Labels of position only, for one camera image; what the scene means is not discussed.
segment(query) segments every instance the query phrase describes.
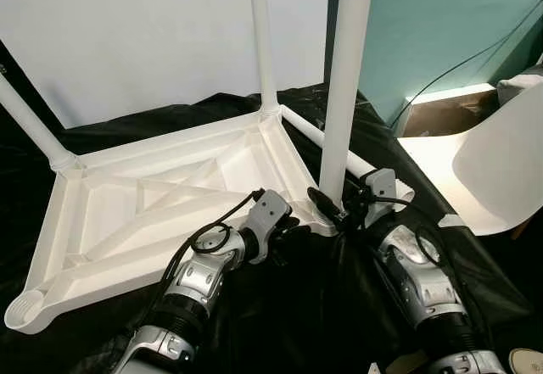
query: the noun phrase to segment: black plastic sheet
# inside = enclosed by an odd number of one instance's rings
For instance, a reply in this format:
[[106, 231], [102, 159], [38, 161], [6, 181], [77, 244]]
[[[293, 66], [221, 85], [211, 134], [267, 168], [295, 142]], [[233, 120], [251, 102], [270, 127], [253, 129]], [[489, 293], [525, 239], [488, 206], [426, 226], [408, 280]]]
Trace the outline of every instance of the black plastic sheet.
[[[323, 127], [327, 87], [278, 93], [280, 103]], [[195, 105], [172, 105], [128, 115], [59, 135], [76, 154], [153, 137], [246, 114], [259, 98], [216, 94]], [[28, 138], [0, 115], [3, 223], [0, 311], [24, 286], [54, 174]], [[321, 151], [283, 122], [314, 178]], [[415, 203], [436, 220], [451, 212], [423, 173], [360, 97], [350, 148], [373, 165], [392, 167], [417, 193]], [[470, 287], [491, 327], [513, 326], [531, 308], [468, 229], [444, 230], [462, 280]], [[411, 330], [383, 290], [371, 257], [348, 237], [300, 234], [281, 248], [286, 262], [274, 260], [231, 273], [199, 351], [201, 372], [365, 372], [372, 361], [386, 366], [398, 353], [413, 351]], [[144, 287], [73, 310], [33, 336], [0, 328], [0, 372], [108, 372], [120, 357], [130, 330], [149, 299]], [[516, 341], [522, 341], [522, 334]], [[507, 335], [499, 339], [510, 347]]]

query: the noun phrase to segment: white backdrop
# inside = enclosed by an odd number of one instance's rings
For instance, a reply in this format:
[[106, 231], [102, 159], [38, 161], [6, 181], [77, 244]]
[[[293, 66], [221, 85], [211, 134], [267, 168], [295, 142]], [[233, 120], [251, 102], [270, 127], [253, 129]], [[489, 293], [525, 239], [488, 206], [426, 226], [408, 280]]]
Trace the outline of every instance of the white backdrop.
[[[278, 89], [322, 81], [327, 0], [268, 0]], [[260, 89], [250, 0], [0, 0], [0, 38], [65, 127]]]

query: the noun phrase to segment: white chair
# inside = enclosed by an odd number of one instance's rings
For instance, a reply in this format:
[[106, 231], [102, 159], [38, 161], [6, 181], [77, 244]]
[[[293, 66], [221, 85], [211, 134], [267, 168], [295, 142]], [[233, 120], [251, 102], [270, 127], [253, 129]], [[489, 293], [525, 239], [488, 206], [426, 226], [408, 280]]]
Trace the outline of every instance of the white chair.
[[399, 141], [477, 236], [514, 228], [543, 206], [543, 84], [469, 131]]

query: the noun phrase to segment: black fabric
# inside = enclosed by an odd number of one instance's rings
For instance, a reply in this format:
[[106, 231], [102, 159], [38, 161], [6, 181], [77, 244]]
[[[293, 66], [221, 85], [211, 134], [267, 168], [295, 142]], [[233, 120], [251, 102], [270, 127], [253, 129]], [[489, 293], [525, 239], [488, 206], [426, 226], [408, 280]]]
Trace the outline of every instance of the black fabric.
[[[278, 98], [323, 127], [326, 86], [287, 90]], [[68, 149], [83, 154], [246, 114], [259, 105], [255, 96], [216, 94], [193, 106], [173, 105], [63, 131], [59, 138]], [[320, 149], [289, 123], [283, 124], [318, 179]], [[3, 313], [24, 286], [54, 175], [24, 135], [0, 132]], [[451, 211], [361, 97], [350, 147], [376, 166], [394, 168], [415, 188], [415, 203], [436, 219]], [[491, 327], [516, 327], [518, 321], [533, 317], [530, 304], [467, 229], [445, 229], [444, 240]], [[227, 277], [199, 352], [202, 372], [361, 372], [371, 361], [386, 365], [398, 353], [417, 347], [380, 285], [371, 257], [352, 239], [299, 234], [284, 243], [279, 254], [284, 262], [269, 260]], [[2, 327], [0, 372], [108, 372], [151, 291], [145, 287], [73, 310], [33, 336]], [[498, 340], [502, 360], [508, 348], [522, 345], [510, 344], [503, 333]]]

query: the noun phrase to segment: teal wall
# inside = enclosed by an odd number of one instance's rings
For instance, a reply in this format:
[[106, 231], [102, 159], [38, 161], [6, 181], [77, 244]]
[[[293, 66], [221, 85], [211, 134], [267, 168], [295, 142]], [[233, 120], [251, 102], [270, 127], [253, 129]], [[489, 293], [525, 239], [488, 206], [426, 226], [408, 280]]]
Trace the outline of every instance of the teal wall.
[[[507, 34], [538, 0], [372, 0], [359, 88], [390, 122], [404, 96]], [[431, 91], [495, 81], [541, 53], [540, 5], [499, 50], [450, 73]], [[512, 54], [522, 56], [512, 59]]]

